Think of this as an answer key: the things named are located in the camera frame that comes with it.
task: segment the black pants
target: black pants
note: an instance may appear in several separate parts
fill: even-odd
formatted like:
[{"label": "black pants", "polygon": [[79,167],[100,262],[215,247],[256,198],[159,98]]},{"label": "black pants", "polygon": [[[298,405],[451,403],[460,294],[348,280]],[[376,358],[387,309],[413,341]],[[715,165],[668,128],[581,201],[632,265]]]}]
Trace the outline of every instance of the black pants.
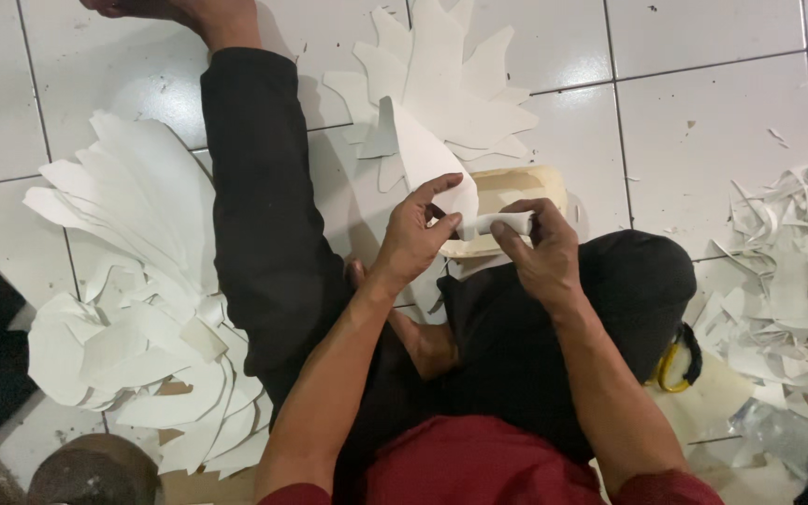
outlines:
[{"label": "black pants", "polygon": [[[297,84],[288,59],[238,48],[214,54],[202,76],[220,286],[230,319],[249,335],[245,373],[260,377],[275,413],[353,294],[314,206]],[[584,291],[645,380],[695,292],[688,254],[667,238],[627,230],[582,245],[579,256]],[[462,367],[423,383],[386,325],[343,455],[367,457],[436,414],[485,414],[590,459],[556,333],[513,266],[439,287]]]}]

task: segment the red shirt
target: red shirt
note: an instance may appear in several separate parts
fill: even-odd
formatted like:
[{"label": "red shirt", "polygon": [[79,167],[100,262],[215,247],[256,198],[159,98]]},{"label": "red shirt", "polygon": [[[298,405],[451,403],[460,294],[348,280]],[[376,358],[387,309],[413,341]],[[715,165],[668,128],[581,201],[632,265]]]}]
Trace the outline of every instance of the red shirt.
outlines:
[{"label": "red shirt", "polygon": [[[435,417],[384,447],[366,473],[366,503],[479,505],[602,504],[597,474],[543,439],[484,416]],[[702,481],[681,472],[638,476],[613,505],[722,504]],[[270,494],[261,505],[329,505],[313,484]]]}]

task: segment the knee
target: knee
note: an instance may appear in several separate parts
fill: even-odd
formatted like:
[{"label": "knee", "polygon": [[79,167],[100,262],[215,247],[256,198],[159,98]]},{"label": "knee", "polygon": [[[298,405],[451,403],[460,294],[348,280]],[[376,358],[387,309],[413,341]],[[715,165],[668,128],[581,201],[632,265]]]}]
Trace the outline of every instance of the knee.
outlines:
[{"label": "knee", "polygon": [[596,281],[607,291],[604,296],[618,298],[621,304],[686,304],[697,291],[690,256],[668,237],[623,230],[583,249],[579,259],[583,286],[586,277]]}]

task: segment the person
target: person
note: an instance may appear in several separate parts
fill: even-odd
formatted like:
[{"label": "person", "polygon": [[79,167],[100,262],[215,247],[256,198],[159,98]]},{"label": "person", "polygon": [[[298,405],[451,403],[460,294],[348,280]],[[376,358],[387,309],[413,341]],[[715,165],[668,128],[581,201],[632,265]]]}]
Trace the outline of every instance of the person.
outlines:
[{"label": "person", "polygon": [[[275,404],[256,501],[282,503],[721,503],[689,474],[640,384],[696,291],[674,242],[626,230],[579,245],[547,200],[512,263],[439,281],[448,323],[392,308],[462,217],[414,188],[372,268],[323,237],[296,65],[261,48],[253,0],[82,0],[107,17],[173,19],[213,53],[201,77],[214,160],[216,268],[250,339],[245,373]],[[432,217],[439,220],[427,225]]]}]

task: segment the white tile floor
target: white tile floor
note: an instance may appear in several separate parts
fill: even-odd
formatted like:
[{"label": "white tile floor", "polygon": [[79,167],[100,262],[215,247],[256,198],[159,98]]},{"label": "white tile floor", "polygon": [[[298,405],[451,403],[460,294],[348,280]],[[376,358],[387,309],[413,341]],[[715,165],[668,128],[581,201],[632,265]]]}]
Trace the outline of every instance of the white tile floor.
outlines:
[{"label": "white tile floor", "polygon": [[[265,44],[297,58],[310,129],[349,121],[319,83],[325,70],[358,68],[350,50],[375,40],[377,5],[408,22],[406,0],[261,3]],[[506,24],[516,29],[510,84],[533,91],[525,107],[541,123],[520,134],[532,155],[471,168],[556,166],[583,239],[677,226],[671,236],[701,260],[701,292],[743,276],[713,259],[707,239],[726,233],[730,179],[755,187],[808,159],[808,0],[477,0],[468,50]],[[200,41],[166,22],[105,20],[76,0],[0,0],[0,271],[31,305],[74,291],[105,249],[82,234],[66,240],[21,205],[26,188],[45,183],[32,178],[37,167],[92,143],[86,120],[98,108],[159,119],[190,149],[207,147],[197,84],[207,64]],[[318,206],[336,251],[370,259],[403,189],[376,198],[376,167],[354,162],[340,132],[310,134]],[[207,150],[196,155],[208,161]],[[639,180],[627,184],[626,174]],[[26,486],[61,438],[103,430],[109,417],[37,398],[0,432],[0,455]],[[150,433],[110,429],[151,443]],[[703,471],[734,459],[740,442],[708,441],[725,435],[689,446],[692,464]],[[729,503],[789,503],[796,489],[768,485],[771,474],[727,472],[714,484]]]}]

